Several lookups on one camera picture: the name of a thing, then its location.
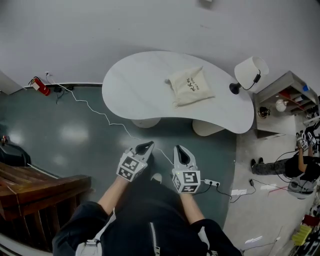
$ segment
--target zipper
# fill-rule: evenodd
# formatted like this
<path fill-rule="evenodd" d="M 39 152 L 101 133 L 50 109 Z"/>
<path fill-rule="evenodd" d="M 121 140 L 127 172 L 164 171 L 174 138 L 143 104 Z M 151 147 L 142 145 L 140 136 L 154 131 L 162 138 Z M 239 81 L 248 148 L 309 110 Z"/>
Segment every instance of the zipper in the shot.
<path fill-rule="evenodd" d="M 160 256 L 160 247 L 157 246 L 157 237 L 155 226 L 152 222 L 150 222 L 151 234 L 152 234 L 152 243 L 153 243 L 153 250 L 155 256 Z"/>

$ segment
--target red fire extinguisher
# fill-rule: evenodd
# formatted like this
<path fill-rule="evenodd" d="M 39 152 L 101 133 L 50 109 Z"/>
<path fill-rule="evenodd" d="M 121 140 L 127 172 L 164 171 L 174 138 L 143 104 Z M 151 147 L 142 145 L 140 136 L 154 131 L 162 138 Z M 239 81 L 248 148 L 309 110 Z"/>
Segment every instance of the red fire extinguisher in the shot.
<path fill-rule="evenodd" d="M 41 82 L 40 78 L 35 76 L 28 85 L 31 85 L 36 91 L 39 91 L 43 93 L 45 96 L 48 96 L 50 94 L 50 89 Z"/>

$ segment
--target black lamp base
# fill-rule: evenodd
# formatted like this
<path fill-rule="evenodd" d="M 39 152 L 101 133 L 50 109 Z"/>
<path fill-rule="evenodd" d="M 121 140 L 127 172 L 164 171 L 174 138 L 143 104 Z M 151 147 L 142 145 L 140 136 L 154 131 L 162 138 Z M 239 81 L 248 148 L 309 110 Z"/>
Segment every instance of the black lamp base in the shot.
<path fill-rule="evenodd" d="M 233 94 L 239 94 L 239 89 L 241 87 L 240 83 L 230 83 L 229 89 Z"/>

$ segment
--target white table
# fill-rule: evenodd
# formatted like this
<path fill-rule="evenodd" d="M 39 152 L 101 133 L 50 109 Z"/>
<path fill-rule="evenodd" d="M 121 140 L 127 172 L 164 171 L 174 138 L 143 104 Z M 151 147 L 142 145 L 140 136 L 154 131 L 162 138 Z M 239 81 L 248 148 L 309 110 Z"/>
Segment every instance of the white table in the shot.
<path fill-rule="evenodd" d="M 165 79 L 177 71 L 201 66 L 215 98 L 175 108 L 174 92 Z M 103 80 L 102 96 L 114 114 L 141 127 L 152 127 L 164 117 L 190 118 L 194 119 L 193 129 L 201 136 L 223 129 L 242 134 L 252 126 L 254 106 L 242 88 L 238 95 L 233 94 L 230 83 L 236 83 L 235 79 L 203 59 L 170 51 L 148 51 L 114 64 Z"/>

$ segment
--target power strip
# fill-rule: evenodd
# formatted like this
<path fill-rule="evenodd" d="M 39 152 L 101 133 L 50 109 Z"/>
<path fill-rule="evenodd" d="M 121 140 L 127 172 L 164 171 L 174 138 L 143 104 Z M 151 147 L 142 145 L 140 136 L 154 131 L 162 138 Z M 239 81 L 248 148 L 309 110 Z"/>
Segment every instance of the power strip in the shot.
<path fill-rule="evenodd" d="M 216 182 L 216 181 L 213 181 L 213 180 L 207 179 L 207 178 L 204 179 L 204 183 L 208 184 L 208 185 L 211 185 L 211 186 L 215 186 L 215 187 L 219 187 L 220 186 L 220 182 Z"/>

